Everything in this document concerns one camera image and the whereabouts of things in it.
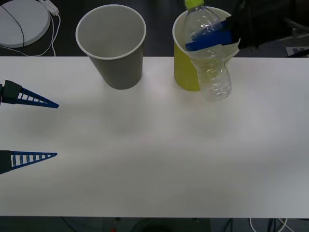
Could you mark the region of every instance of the floor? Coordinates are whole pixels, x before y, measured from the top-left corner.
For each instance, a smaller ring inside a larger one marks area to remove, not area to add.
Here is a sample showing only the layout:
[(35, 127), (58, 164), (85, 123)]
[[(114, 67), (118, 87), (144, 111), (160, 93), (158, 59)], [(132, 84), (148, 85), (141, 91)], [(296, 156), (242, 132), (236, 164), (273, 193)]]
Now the floor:
[[(121, 218), (110, 217), (0, 217), (2, 232), (252, 232), (247, 218)], [(274, 231), (274, 220), (252, 219), (257, 232)], [(295, 232), (309, 231), (309, 221), (289, 219), (287, 225)], [(276, 220), (276, 229), (281, 223)]]

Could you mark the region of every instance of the black cable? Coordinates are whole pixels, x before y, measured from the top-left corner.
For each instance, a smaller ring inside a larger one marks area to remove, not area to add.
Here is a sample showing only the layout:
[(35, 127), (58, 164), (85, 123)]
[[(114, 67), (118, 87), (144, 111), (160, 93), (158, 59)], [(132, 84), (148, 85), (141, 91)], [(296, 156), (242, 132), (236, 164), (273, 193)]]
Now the black cable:
[(60, 218), (63, 220), (63, 222), (64, 222), (72, 231), (77, 232), (77, 231), (64, 219), (64, 217), (60, 217)]
[(146, 224), (147, 221), (149, 221), (150, 218), (144, 218), (143, 220), (140, 220), (138, 223), (136, 223), (133, 228), (130, 230), (130, 232), (134, 232), (141, 224)]
[(13, 15), (10, 14), (10, 12), (8, 12), (3, 6), (1, 6), (14, 20), (15, 22), (19, 25), (20, 27), (20, 30), (21, 30), (21, 33), (23, 34), (23, 46), (20, 50), (20, 53), (19, 55), (21, 55), (23, 53), (23, 50), (24, 50), (24, 46), (25, 46), (25, 36), (24, 36), (24, 32), (23, 32), (23, 29), (21, 28), (20, 24), (18, 23), (18, 21), (13, 17)]
[(224, 226), (223, 232), (225, 232), (227, 230), (228, 226), (231, 225), (231, 224), (233, 226), (233, 219), (229, 219), (227, 221), (226, 225)]
[(287, 58), (301, 58), (307, 55), (309, 55), (309, 49), (290, 55)]
[(231, 232), (233, 232), (233, 219), (232, 219), (232, 221), (231, 221), (231, 227), (230, 227), (230, 229), (231, 229)]
[(274, 218), (274, 230), (273, 230), (273, 232), (276, 232), (277, 231), (277, 226), (276, 226), (276, 218)]
[(271, 226), (272, 226), (272, 222), (273, 222), (273, 218), (270, 218), (269, 219), (269, 222), (268, 222), (268, 229), (267, 229), (267, 232), (271, 232)]

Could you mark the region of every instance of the yellow bottle cap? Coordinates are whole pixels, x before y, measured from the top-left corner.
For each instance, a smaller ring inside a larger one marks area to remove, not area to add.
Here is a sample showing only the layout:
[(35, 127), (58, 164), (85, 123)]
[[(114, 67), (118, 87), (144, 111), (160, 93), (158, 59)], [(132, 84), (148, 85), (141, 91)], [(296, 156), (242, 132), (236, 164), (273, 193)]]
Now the yellow bottle cap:
[(189, 9), (204, 4), (204, 0), (185, 0), (185, 6)]

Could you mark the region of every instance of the plastic bottle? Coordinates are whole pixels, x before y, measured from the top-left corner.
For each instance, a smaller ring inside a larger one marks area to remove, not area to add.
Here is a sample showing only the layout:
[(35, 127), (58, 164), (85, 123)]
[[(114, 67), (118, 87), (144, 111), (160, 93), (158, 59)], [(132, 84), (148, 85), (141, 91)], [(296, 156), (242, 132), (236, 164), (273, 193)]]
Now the plastic bottle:
[(216, 31), (222, 27), (219, 17), (203, 5), (204, 0), (186, 0), (186, 49), (197, 70), (201, 91), (210, 101), (226, 98), (231, 93), (231, 79), (224, 63), (224, 50), (215, 44)]

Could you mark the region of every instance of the table surface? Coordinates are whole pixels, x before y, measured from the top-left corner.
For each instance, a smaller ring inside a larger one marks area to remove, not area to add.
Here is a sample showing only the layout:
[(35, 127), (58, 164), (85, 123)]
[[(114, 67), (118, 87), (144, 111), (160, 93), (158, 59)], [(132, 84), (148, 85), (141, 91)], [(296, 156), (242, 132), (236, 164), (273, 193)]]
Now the table surface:
[(1, 105), (1, 149), (58, 156), (0, 175), (0, 215), (308, 218), (308, 60), (228, 66), (232, 94), (207, 103), (173, 58), (128, 90), (86, 57), (0, 58), (0, 83), (60, 105)]

